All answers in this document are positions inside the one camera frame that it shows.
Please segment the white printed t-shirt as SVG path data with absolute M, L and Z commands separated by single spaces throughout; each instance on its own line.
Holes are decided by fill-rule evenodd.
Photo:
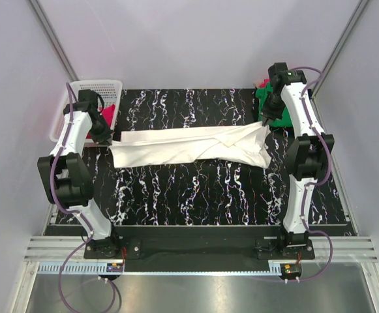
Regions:
M 126 131 L 110 147 L 116 168 L 186 164 L 221 159 L 268 168 L 265 143 L 270 131 L 261 122 L 245 126 L 190 127 Z

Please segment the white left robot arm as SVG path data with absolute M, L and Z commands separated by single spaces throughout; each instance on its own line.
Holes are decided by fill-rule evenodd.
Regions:
M 40 178 L 49 202 L 80 222 L 91 246 L 113 245 L 112 223 L 94 200 L 93 179 L 82 159 L 87 137 L 111 145 L 113 130 L 99 110 L 104 101 L 97 92 L 84 89 L 75 95 L 70 84 L 67 90 L 63 129 L 51 153 L 38 159 Z

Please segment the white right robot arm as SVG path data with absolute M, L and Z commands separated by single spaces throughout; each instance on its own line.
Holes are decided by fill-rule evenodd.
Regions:
M 294 141 L 286 152 L 284 166 L 290 178 L 288 208 L 277 237 L 277 247 L 285 252 L 306 248 L 309 242 L 309 211 L 314 188 L 331 175 L 331 151 L 335 140 L 322 128 L 309 98 L 309 83 L 303 69 L 289 69 L 274 63 L 268 69 L 272 90 L 259 109 L 264 125 L 289 113 Z

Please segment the folded green t-shirt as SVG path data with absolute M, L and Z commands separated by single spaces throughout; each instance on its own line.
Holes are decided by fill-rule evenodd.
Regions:
M 256 87 L 255 97 L 258 100 L 256 107 L 258 120 L 271 119 L 271 127 L 292 127 L 292 120 L 287 107 L 274 99 L 271 82 L 265 88 Z

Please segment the folded red t-shirt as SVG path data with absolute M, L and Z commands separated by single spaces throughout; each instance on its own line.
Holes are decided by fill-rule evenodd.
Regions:
M 265 79 L 262 83 L 259 84 L 259 88 L 265 88 L 270 83 L 269 79 Z

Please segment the crumpled pink t-shirt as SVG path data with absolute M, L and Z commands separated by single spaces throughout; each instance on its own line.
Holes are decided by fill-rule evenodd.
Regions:
M 118 107 L 115 104 L 112 104 L 111 106 L 104 108 L 102 111 L 102 116 L 111 129 L 115 127 L 115 122 L 117 119 L 117 109 Z

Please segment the black marble pattern mat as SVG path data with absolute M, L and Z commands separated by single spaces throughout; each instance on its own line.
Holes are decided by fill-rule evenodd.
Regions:
M 247 125 L 253 123 L 253 89 L 125 89 L 114 138 L 124 131 Z M 116 226 L 278 225 L 288 205 L 284 157 L 290 128 L 266 139 L 267 169 L 225 160 L 115 168 L 111 151 L 83 151 L 95 201 Z

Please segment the right controller board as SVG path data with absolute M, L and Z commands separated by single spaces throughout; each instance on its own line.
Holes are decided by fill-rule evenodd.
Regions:
M 302 273 L 302 266 L 299 263 L 285 264 L 282 266 L 282 274 L 284 274 L 284 275 L 300 276 L 301 273 Z

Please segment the controller board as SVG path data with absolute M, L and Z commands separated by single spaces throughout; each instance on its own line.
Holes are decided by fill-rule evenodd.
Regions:
M 282 266 L 282 274 L 284 274 L 284 275 L 300 276 L 301 273 L 302 273 L 302 266 L 299 263 L 285 264 Z
M 122 273 L 123 272 L 123 263 L 108 263 L 107 272 L 110 273 Z

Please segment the left controller board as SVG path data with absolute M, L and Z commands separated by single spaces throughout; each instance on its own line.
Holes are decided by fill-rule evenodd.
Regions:
M 123 272 L 123 263 L 108 263 L 107 272 L 110 273 L 122 273 Z

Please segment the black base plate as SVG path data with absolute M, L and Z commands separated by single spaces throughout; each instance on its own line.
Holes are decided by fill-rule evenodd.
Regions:
M 127 226 L 111 248 L 89 246 L 86 258 L 125 257 L 127 273 L 229 273 L 269 269 L 269 261 L 314 260 L 306 248 L 281 251 L 277 226 Z

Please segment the aluminium rail frame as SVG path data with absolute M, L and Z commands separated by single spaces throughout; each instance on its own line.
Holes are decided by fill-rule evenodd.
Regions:
M 110 260 L 78 237 L 34 237 L 13 312 L 379 312 L 366 237 L 313 237 L 280 252 L 272 237 L 128 239 Z

